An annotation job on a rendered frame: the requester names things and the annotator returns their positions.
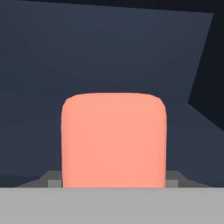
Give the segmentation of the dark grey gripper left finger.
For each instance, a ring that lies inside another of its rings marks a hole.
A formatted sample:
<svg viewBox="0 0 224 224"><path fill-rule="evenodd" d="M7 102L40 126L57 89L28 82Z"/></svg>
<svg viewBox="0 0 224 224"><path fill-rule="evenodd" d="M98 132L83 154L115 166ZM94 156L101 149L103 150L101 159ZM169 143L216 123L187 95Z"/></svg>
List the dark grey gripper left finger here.
<svg viewBox="0 0 224 224"><path fill-rule="evenodd" d="M50 188L62 187L61 171L47 171L42 177L31 182L22 184L21 187Z"/></svg>

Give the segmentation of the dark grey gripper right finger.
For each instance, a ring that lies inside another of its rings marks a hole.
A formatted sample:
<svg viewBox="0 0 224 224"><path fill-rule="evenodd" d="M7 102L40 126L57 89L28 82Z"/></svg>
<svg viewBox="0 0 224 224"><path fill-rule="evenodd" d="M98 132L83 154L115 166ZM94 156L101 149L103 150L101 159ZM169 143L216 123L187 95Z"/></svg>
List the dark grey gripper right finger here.
<svg viewBox="0 0 224 224"><path fill-rule="evenodd" d="M206 187L206 185L186 178L179 171L166 172L167 187Z"/></svg>

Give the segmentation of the dark blue cabinet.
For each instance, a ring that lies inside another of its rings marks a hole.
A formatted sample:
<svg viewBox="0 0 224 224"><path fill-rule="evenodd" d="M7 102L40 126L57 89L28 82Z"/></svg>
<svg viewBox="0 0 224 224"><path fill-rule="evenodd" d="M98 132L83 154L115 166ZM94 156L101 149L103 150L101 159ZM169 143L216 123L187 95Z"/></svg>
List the dark blue cabinet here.
<svg viewBox="0 0 224 224"><path fill-rule="evenodd" d="M224 186L224 74L197 71L208 13L0 0L0 176L21 182L60 168L60 113L81 93L138 92L167 109L167 166Z"/></svg>

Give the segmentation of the pink bar soap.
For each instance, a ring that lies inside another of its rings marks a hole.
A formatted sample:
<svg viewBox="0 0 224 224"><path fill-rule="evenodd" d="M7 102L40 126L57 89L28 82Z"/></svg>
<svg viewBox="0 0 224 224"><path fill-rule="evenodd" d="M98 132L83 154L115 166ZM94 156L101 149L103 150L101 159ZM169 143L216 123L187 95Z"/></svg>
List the pink bar soap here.
<svg viewBox="0 0 224 224"><path fill-rule="evenodd" d="M166 109L150 94L78 94L61 111L64 187L165 187Z"/></svg>

